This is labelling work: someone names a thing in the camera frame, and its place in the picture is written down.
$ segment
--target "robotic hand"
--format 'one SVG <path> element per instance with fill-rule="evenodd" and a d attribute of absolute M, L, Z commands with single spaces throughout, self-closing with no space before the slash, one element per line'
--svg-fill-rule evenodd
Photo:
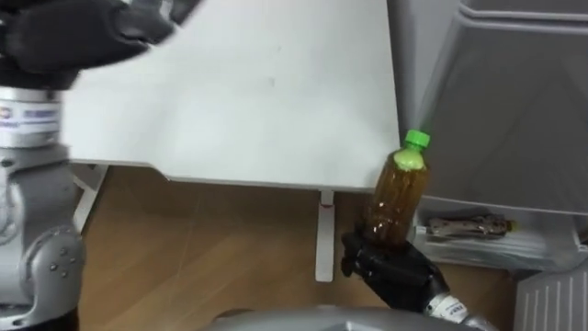
<path fill-rule="evenodd" d="M 341 269 L 359 275 L 390 308 L 427 314 L 483 331 L 497 331 L 483 318 L 468 314 L 465 305 L 449 295 L 441 271 L 413 245 L 402 251 L 383 251 L 359 232 L 343 235 L 345 256 Z"/>
<path fill-rule="evenodd" d="M 199 0 L 0 0 L 0 330 L 77 330 L 84 246 L 62 91 L 169 37 Z"/>

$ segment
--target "white table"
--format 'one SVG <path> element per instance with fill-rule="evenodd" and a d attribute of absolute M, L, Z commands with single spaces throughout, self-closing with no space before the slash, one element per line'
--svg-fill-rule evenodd
<path fill-rule="evenodd" d="M 78 163 L 149 165 L 180 181 L 373 188 L 399 145 L 386 0 L 205 1 L 156 50 L 84 73 L 63 127 Z M 90 206 L 106 167 L 97 170 Z M 333 203 L 330 191 L 322 199 Z M 333 208 L 321 216 L 319 238 L 331 238 L 319 264 L 330 255 L 332 275 Z"/>

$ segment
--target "label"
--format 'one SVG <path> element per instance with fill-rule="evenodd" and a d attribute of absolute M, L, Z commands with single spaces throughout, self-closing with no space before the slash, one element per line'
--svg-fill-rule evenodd
<path fill-rule="evenodd" d="M 449 322 L 461 323 L 468 317 L 468 309 L 458 299 L 448 295 L 429 314 Z"/>
<path fill-rule="evenodd" d="M 0 131 L 17 134 L 56 132 L 60 129 L 60 103 L 0 100 Z"/>

